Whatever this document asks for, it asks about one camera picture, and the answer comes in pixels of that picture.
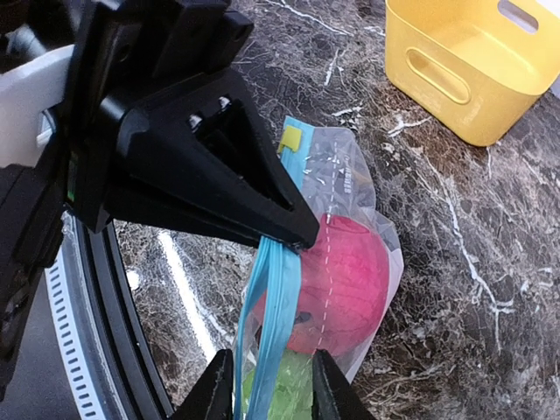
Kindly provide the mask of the clear zip top bag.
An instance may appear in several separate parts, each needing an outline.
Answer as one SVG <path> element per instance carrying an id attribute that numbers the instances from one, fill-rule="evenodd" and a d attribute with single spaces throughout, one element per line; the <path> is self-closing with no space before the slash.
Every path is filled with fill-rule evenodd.
<path id="1" fill-rule="evenodd" d="M 327 351 L 356 376 L 403 274 L 393 222 L 378 213 L 354 133 L 287 117 L 281 161 L 318 223 L 294 253 L 262 239 L 234 352 L 234 417 L 308 419 L 312 356 Z"/>

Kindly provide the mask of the green fake grapes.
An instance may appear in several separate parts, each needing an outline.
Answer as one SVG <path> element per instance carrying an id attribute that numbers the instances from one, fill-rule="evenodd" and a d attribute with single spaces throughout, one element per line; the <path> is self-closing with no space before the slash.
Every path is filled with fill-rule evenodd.
<path id="1" fill-rule="evenodd" d="M 278 369 L 268 419 L 312 419 L 312 357 L 287 349 Z"/>

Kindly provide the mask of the red fake apple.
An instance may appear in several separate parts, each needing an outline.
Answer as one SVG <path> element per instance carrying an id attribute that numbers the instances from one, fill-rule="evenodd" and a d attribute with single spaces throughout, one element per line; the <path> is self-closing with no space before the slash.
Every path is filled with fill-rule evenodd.
<path id="1" fill-rule="evenodd" d="M 323 214 L 315 245 L 301 254 L 302 285 L 287 347 L 341 356 L 382 321 L 389 291 L 389 253 L 359 222 Z"/>

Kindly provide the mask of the black front rail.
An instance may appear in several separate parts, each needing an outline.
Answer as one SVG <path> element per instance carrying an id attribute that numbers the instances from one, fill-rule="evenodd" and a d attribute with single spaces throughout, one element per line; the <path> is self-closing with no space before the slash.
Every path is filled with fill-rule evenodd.
<path id="1" fill-rule="evenodd" d="M 66 217 L 66 256 L 77 262 L 69 285 L 85 333 L 90 374 L 107 419 L 167 419 L 173 412 L 151 356 L 112 225 L 91 232 Z"/>

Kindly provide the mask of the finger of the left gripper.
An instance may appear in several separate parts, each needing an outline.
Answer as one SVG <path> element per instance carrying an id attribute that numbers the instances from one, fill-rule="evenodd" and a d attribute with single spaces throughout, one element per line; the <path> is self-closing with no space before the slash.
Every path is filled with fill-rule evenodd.
<path id="1" fill-rule="evenodd" d="M 104 202 L 113 219 L 134 222 L 194 235 L 219 238 L 257 248 L 261 235 L 188 205 L 154 192 L 141 192 L 129 185 L 111 185 Z"/>

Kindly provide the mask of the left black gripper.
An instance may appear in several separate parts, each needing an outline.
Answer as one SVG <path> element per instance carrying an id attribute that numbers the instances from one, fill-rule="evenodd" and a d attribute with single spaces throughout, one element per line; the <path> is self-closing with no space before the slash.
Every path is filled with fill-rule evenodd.
<path id="1" fill-rule="evenodd" d="M 87 5 L 53 140 L 36 165 L 1 170 L 2 384 L 15 370 L 36 280 L 61 243 L 65 204 L 97 227 L 109 187 L 134 186 L 290 249 L 314 244 L 319 224 L 243 78 L 221 71 L 253 27 L 227 1 Z M 122 87 L 169 75 L 197 76 Z"/>

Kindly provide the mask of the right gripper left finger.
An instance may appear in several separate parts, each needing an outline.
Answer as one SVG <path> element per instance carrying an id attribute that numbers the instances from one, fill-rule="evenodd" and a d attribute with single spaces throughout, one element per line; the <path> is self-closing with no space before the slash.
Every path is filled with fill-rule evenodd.
<path id="1" fill-rule="evenodd" d="M 233 352 L 217 352 L 186 399 L 172 415 L 173 420 L 231 420 L 234 390 Z"/>

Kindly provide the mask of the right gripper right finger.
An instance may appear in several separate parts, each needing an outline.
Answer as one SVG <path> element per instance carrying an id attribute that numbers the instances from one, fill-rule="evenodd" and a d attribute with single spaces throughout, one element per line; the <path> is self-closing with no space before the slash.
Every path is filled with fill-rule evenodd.
<path id="1" fill-rule="evenodd" d="M 324 349 L 312 356 L 313 420 L 375 420 Z"/>

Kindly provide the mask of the yellow plastic bin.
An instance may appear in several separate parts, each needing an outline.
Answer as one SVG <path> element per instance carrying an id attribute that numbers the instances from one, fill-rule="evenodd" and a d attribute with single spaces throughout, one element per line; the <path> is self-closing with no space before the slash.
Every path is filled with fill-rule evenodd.
<path id="1" fill-rule="evenodd" d="M 524 30 L 496 1 L 388 1 L 388 79 L 463 141 L 486 147 L 559 75 L 559 16 L 537 1 L 512 5 L 535 22 Z"/>

